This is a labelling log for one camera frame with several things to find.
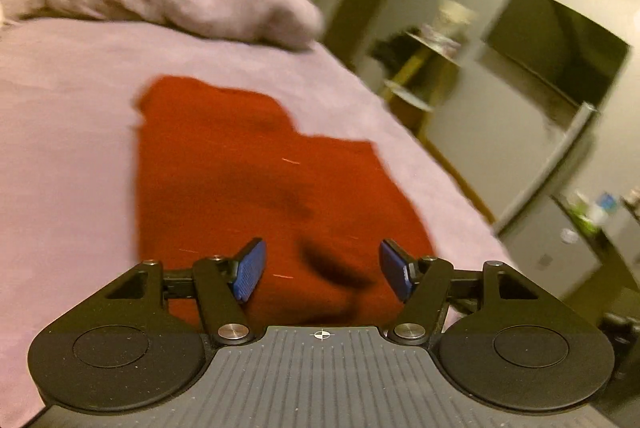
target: black screen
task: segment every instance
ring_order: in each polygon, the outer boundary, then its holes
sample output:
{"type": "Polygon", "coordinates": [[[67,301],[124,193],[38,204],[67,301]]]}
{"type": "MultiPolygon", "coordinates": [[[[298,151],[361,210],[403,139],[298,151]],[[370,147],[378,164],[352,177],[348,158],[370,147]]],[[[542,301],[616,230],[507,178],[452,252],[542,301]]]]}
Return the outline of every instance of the black screen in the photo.
{"type": "Polygon", "coordinates": [[[510,0],[485,39],[574,104],[598,107],[629,46],[554,0],[510,0]]]}

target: red cloth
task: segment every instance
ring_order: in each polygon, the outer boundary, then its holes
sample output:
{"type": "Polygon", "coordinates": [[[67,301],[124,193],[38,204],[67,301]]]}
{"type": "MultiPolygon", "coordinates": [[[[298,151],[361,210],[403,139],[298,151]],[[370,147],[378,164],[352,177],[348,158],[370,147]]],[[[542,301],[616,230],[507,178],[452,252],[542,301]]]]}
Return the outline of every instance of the red cloth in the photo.
{"type": "MultiPolygon", "coordinates": [[[[140,100],[139,253],[165,268],[233,255],[254,237],[267,264],[255,326],[384,326],[401,304],[382,239],[433,253],[411,204],[367,142],[306,137],[263,94],[163,77],[140,100]]],[[[193,300],[171,312],[197,322],[193,300]]]]}

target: pink bedsheet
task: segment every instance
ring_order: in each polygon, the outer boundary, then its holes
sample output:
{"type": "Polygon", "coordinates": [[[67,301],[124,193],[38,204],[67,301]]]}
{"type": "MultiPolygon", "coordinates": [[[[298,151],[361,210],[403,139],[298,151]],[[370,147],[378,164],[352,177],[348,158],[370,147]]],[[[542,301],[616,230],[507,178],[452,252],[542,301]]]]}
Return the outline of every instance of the pink bedsheet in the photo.
{"type": "Polygon", "coordinates": [[[138,22],[25,22],[0,33],[2,428],[42,407],[26,365],[33,337],[136,262],[132,101],[160,73],[268,94],[305,134],[374,142],[441,257],[463,269],[507,260],[449,176],[321,45],[292,53],[138,22]]]}

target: white wall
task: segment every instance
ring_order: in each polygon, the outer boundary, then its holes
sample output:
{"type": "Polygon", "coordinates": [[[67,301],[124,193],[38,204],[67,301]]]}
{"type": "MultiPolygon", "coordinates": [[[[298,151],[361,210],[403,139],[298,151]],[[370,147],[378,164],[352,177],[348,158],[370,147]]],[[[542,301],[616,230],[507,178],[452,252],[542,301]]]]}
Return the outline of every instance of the white wall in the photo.
{"type": "MultiPolygon", "coordinates": [[[[522,77],[504,62],[496,75],[479,62],[486,50],[482,33],[506,0],[457,0],[479,13],[461,58],[462,77],[451,99],[439,109],[430,137],[496,215],[532,180],[558,142],[561,131],[549,126],[538,106],[503,77],[522,77]]],[[[558,0],[640,46],[634,16],[640,0],[558,0]]],[[[386,0],[369,29],[360,57],[375,37],[430,20],[437,0],[386,0]]],[[[595,196],[606,189],[626,193],[640,184],[640,60],[633,50],[610,100],[603,108],[593,156],[572,187],[595,196]]]]}

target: silver bolt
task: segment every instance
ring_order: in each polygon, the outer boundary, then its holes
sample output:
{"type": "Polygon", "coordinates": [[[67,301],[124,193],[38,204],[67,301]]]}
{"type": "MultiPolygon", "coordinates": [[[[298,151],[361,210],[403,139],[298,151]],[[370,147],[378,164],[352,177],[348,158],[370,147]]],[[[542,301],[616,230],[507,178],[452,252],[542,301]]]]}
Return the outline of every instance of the silver bolt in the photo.
{"type": "Polygon", "coordinates": [[[249,327],[238,323],[229,323],[218,329],[218,335],[224,340],[241,340],[249,335],[249,327]]]}
{"type": "Polygon", "coordinates": [[[394,333],[398,338],[402,338],[404,340],[419,340],[427,332],[421,325],[415,323],[403,323],[396,326],[394,333]]]}

